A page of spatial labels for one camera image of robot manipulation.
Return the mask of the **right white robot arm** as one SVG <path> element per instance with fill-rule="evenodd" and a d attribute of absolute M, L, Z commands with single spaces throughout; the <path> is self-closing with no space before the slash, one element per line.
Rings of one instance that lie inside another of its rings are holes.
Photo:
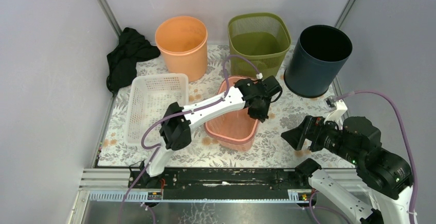
<path fill-rule="evenodd" d="M 367 118 L 349 117 L 339 127 L 324 117 L 306 116 L 281 137 L 296 151 L 309 140 L 310 151 L 326 149 L 355 166 L 357 176 L 373 191 L 378 209 L 362 203 L 311 158 L 295 168 L 299 188 L 311 187 L 323 194 L 351 223 L 411 223 L 414 219 L 409 210 L 413 191 L 411 166 L 382 147 L 380 130 Z"/>

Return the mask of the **orange round bucket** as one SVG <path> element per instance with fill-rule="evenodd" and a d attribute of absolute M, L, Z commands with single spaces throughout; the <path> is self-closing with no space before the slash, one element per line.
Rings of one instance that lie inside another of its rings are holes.
<path fill-rule="evenodd" d="M 183 73 L 190 82 L 199 80 L 207 70 L 208 31 L 205 24 L 191 16 L 164 21 L 155 32 L 155 43 L 171 73 Z"/>

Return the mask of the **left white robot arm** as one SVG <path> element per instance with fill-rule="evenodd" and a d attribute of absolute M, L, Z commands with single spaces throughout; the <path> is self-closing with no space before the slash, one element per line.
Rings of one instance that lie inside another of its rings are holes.
<path fill-rule="evenodd" d="M 187 147 L 192 132 L 204 123 L 232 111 L 248 110 L 248 115 L 264 122 L 268 119 L 271 103 L 282 95 L 283 89 L 274 76 L 262 79 L 244 78 L 230 85 L 225 80 L 226 90 L 212 98 L 180 106 L 170 104 L 164 117 L 151 125 L 141 139 L 144 149 L 153 149 L 152 155 L 143 162 L 140 182 L 148 189 L 159 184 L 159 175 L 175 151 Z"/>

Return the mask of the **white plastic basket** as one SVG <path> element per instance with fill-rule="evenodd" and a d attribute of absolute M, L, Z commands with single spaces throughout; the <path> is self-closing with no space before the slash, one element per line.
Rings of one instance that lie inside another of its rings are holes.
<path fill-rule="evenodd" d="M 183 73 L 163 73 L 136 77 L 132 81 L 126 122 L 125 142 L 141 147 L 146 130 L 164 117 L 168 106 L 188 104 L 189 80 Z"/>

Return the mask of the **pink plastic basket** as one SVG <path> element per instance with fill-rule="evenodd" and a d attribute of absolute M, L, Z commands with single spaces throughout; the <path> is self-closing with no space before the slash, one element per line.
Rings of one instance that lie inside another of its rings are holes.
<path fill-rule="evenodd" d="M 221 115 L 205 123 L 209 137 L 221 146 L 246 152 L 251 149 L 260 121 L 248 115 L 248 110 L 237 110 Z"/>

